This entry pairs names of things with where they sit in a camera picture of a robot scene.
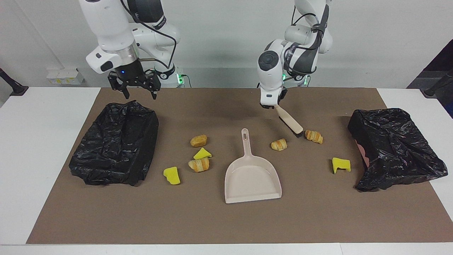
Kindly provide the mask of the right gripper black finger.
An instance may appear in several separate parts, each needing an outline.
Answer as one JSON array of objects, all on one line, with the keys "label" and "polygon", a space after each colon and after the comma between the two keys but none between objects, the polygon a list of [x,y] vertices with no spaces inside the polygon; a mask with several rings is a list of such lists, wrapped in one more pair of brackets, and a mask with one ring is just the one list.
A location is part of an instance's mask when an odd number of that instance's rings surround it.
[{"label": "right gripper black finger", "polygon": [[123,93],[124,97],[128,100],[130,97],[127,89],[127,83],[120,83],[118,74],[115,71],[110,71],[108,74],[108,81],[113,90]]},{"label": "right gripper black finger", "polygon": [[156,100],[157,93],[161,89],[160,76],[154,69],[149,69],[144,72],[144,78],[143,88],[148,90],[151,93],[152,98]]}]

